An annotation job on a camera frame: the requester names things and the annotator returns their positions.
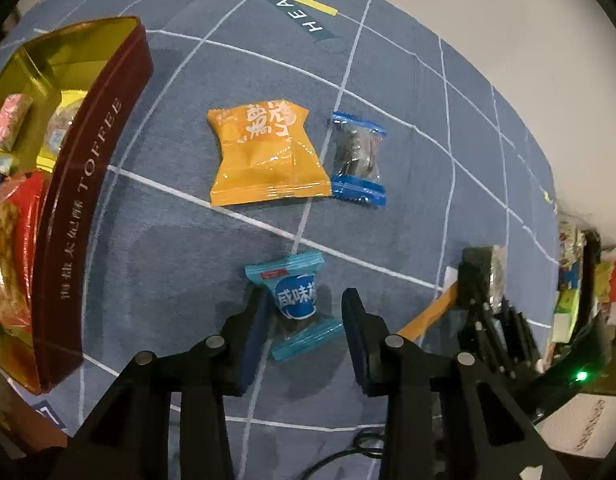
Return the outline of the yellow candy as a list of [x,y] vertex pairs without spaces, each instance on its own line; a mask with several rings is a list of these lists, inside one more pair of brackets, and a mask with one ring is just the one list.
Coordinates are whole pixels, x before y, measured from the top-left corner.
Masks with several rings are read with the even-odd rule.
[[65,90],[61,92],[61,102],[54,110],[44,134],[41,150],[36,159],[40,170],[52,172],[62,149],[67,131],[72,125],[87,92]]

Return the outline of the light blue salty candy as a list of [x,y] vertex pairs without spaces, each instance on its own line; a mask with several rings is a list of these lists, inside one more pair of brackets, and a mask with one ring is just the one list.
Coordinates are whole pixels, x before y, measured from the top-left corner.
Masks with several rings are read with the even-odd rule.
[[302,252],[245,267],[246,278],[268,289],[278,311],[279,328],[270,348],[276,362],[303,356],[344,332],[339,318],[318,307],[317,276],[324,265],[321,252]]

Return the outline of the gold and maroon toffee tin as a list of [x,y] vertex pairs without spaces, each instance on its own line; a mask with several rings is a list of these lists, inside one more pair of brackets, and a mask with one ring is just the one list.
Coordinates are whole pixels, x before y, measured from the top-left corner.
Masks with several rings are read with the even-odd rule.
[[107,165],[153,73],[148,38],[135,16],[66,26],[17,47],[0,70],[0,107],[31,96],[12,151],[0,150],[0,183],[40,170],[36,159],[61,92],[87,92],[67,131],[38,224],[31,331],[0,324],[0,368],[33,394],[50,391],[80,365],[81,293],[90,229]]

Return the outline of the clear fried twist snack bag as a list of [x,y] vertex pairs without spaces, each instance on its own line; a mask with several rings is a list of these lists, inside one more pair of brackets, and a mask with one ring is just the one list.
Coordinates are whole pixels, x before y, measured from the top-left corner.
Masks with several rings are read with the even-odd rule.
[[15,234],[20,208],[12,202],[22,180],[0,184],[0,324],[8,330],[27,330],[30,312],[15,267]]

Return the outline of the heart label on cloth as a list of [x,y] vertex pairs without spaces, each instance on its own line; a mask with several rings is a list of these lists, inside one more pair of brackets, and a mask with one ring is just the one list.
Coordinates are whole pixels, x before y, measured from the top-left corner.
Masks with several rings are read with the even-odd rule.
[[317,0],[266,1],[309,34],[315,42],[329,41],[335,38],[335,35],[310,13],[310,10],[313,10],[327,16],[337,16],[338,11],[334,6],[329,6]]

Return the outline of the blue checked tablecloth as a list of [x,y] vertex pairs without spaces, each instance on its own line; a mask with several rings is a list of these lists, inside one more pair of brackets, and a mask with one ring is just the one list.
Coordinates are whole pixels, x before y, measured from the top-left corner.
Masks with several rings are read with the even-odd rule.
[[[548,336],[556,281],[553,176],[514,108],[460,53],[386,0],[317,0],[335,38],[315,42],[266,0],[42,0],[0,48],[45,30],[134,15],[154,72],[110,158],[89,237],[81,303],[84,364],[46,396],[76,434],[136,353],[186,351],[241,311],[244,269],[321,252],[318,307],[353,287],[399,330],[434,299],[468,246],[509,248],[508,291]],[[335,155],[334,110],[386,130],[385,207],[336,198],[215,209],[220,148],[212,108],[286,99]]]

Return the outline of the cluttered shelf items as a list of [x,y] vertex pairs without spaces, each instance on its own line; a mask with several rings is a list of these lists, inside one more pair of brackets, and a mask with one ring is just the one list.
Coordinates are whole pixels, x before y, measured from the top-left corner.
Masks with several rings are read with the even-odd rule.
[[560,354],[600,316],[616,340],[616,244],[604,244],[589,223],[558,216],[558,286],[550,348]]

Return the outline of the orange tape strip right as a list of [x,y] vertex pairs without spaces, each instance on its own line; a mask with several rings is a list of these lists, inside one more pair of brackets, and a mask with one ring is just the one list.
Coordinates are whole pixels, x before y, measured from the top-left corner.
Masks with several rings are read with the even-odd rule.
[[423,312],[404,326],[398,335],[413,342],[422,342],[428,330],[454,307],[458,296],[458,270],[446,267],[442,293]]

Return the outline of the blue ended dark candy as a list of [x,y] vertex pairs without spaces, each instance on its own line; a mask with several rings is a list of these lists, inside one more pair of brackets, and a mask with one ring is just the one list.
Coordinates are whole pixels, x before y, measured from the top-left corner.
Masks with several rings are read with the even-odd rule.
[[371,207],[386,206],[378,152],[385,129],[361,117],[334,112],[335,155],[331,176],[332,196]]

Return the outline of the red snack packet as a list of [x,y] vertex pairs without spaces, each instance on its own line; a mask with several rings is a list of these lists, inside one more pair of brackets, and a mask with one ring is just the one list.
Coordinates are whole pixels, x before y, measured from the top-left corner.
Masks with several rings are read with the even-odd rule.
[[30,312],[30,325],[27,330],[22,331],[29,333],[31,331],[32,318],[32,269],[34,268],[38,224],[44,202],[44,194],[46,194],[46,174],[40,170],[35,170],[25,172],[24,174],[17,174],[6,180],[18,179],[22,180],[23,183],[12,196],[12,202],[20,208],[20,218],[17,222],[15,234],[14,257],[15,267],[20,277],[20,287],[25,294]]

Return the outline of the orange snack packet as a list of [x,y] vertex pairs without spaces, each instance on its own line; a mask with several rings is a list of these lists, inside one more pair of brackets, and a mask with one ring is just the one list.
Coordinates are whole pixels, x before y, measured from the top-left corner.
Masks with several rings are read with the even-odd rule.
[[221,150],[212,206],[330,196],[331,180],[305,130],[308,115],[287,100],[210,110]]

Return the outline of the pink patterned candy block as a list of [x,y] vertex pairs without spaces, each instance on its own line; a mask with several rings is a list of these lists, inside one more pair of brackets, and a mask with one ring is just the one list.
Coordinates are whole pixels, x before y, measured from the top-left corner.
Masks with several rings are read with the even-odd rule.
[[0,150],[10,152],[34,100],[23,93],[7,96],[0,107]]

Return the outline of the dark seaweed snack bag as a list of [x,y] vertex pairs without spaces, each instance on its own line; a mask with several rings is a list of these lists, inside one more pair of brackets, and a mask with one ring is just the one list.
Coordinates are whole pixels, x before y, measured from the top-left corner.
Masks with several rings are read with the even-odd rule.
[[458,273],[458,299],[465,307],[478,304],[498,313],[506,291],[506,246],[463,249]]

